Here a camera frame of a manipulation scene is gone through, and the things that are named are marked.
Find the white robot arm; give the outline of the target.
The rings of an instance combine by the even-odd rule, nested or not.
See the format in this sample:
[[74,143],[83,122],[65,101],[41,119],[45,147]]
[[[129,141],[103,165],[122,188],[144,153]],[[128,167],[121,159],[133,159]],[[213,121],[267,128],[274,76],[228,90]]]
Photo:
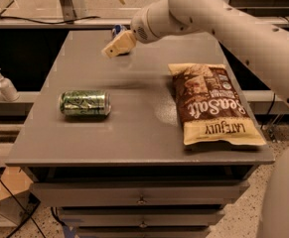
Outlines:
[[[243,13],[223,0],[161,0],[141,9],[130,29],[102,52],[116,57],[138,42],[205,31],[215,37],[289,107],[289,32]],[[289,238],[289,148],[267,185],[257,238]]]

